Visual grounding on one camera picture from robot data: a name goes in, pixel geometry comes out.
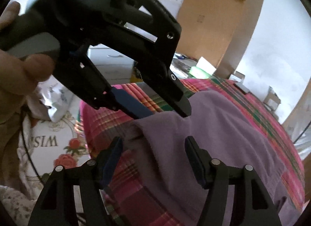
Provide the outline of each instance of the plaid tablecloth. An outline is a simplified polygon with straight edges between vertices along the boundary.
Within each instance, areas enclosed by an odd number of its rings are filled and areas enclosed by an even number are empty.
[[[187,79],[182,80],[187,97],[195,92],[213,87],[233,102],[249,122],[268,138],[287,171],[282,175],[282,182],[287,188],[293,205],[301,211],[304,202],[304,168],[292,141],[282,126],[267,111],[260,100],[253,94],[242,94],[233,86],[233,81],[222,79]],[[140,100],[153,112],[169,111],[172,108],[146,84],[117,85]],[[80,106],[81,123],[83,123],[91,156],[107,148],[113,137],[124,137],[125,130],[132,120],[121,111],[114,112],[106,108],[96,111],[86,103]],[[136,225],[181,225],[167,208],[143,186],[135,165],[133,154],[127,150],[122,154],[119,164],[106,193],[106,206],[119,225],[124,225],[120,215],[125,214]]]

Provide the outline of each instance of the black cable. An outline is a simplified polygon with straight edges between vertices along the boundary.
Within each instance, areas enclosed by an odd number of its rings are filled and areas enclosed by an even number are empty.
[[[20,122],[21,122],[21,128],[20,128],[21,137],[22,137],[22,140],[23,140],[24,149],[25,149],[25,151],[26,151],[26,154],[27,154],[28,160],[29,160],[29,162],[30,162],[30,164],[31,164],[31,166],[32,166],[32,169],[34,170],[34,172],[35,172],[37,178],[39,179],[40,183],[44,186],[44,182],[43,182],[42,178],[40,177],[40,175],[39,175],[39,173],[38,173],[38,171],[37,171],[37,168],[35,167],[35,164],[34,164],[34,162],[33,162],[32,159],[31,159],[31,156],[30,156],[30,154],[29,154],[28,148],[27,148],[27,146],[26,146],[26,141],[25,141],[25,136],[24,136],[24,129],[23,129],[23,121],[24,121],[23,116],[24,116],[24,113],[27,114],[28,111],[30,111],[29,108],[28,108],[28,106],[24,105],[24,106],[21,107],[21,118],[20,118],[20,120],[21,120],[21,121],[20,121]],[[81,216],[81,214],[82,214],[82,213],[77,213],[77,220],[78,220],[82,225],[86,225],[86,222],[84,222],[82,219],[79,218],[79,216],[83,218],[83,216]]]
[[[300,137],[304,134],[304,132],[307,131],[307,129],[309,128],[310,125],[311,125],[311,121],[310,121],[309,124],[306,126],[306,128],[303,130],[303,132],[298,136],[298,138],[294,141],[294,144],[300,139]]]

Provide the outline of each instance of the red rose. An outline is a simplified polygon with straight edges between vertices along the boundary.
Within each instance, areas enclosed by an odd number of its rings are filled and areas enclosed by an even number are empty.
[[[73,150],[77,150],[80,147],[80,141],[77,138],[73,138],[69,141],[69,147]]]
[[[54,167],[62,165],[65,169],[77,167],[77,162],[70,154],[61,154],[58,159],[54,160]]]

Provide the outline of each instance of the cardboard box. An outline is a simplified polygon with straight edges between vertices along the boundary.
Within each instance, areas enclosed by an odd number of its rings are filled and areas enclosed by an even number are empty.
[[[229,78],[251,39],[263,0],[184,0],[177,15],[182,27],[177,52],[204,57]]]
[[[245,79],[245,75],[240,73],[240,72],[238,72],[238,71],[235,71],[229,77],[229,80],[237,81],[237,82],[240,82],[240,83],[243,83],[244,79]]]
[[[272,111],[275,111],[277,109],[277,107],[279,106],[279,104],[281,104],[281,100],[279,99],[279,97],[269,91],[267,97],[265,98],[265,100],[263,101]]]

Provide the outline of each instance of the small box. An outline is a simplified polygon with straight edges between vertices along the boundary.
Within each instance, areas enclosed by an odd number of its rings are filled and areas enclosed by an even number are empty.
[[[281,104],[281,100],[279,97],[274,93],[273,89],[270,87],[269,93],[267,97],[263,101],[272,111],[275,111],[279,104]]]
[[[244,79],[245,79],[245,75],[238,71],[233,72],[229,77],[229,80],[237,81],[240,83],[243,83]]]

